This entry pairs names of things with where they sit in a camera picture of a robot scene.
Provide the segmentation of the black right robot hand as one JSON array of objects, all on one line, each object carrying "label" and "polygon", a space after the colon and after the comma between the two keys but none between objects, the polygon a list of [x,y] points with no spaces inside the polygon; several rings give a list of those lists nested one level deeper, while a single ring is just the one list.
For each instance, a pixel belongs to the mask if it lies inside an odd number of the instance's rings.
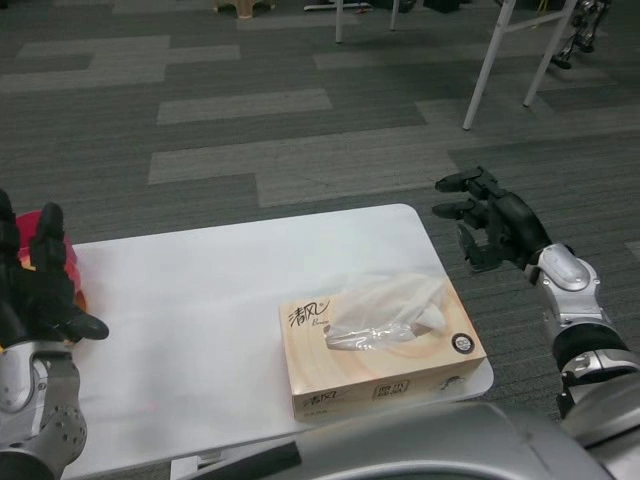
[{"label": "black right robot hand", "polygon": [[435,183],[435,189],[469,194],[464,201],[434,206],[432,213],[457,222],[458,243],[474,273],[494,270],[505,261],[524,270],[551,244],[529,205],[501,188],[483,167],[448,175]]}]

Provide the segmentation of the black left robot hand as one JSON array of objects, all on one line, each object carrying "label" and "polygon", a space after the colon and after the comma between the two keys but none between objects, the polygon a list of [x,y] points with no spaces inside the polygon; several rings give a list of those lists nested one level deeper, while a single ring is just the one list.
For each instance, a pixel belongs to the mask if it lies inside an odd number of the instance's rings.
[{"label": "black left robot hand", "polygon": [[49,202],[41,210],[29,243],[32,269],[19,260],[21,235],[6,192],[1,193],[1,346],[27,341],[103,340],[108,326],[75,302],[66,272],[62,208]]}]

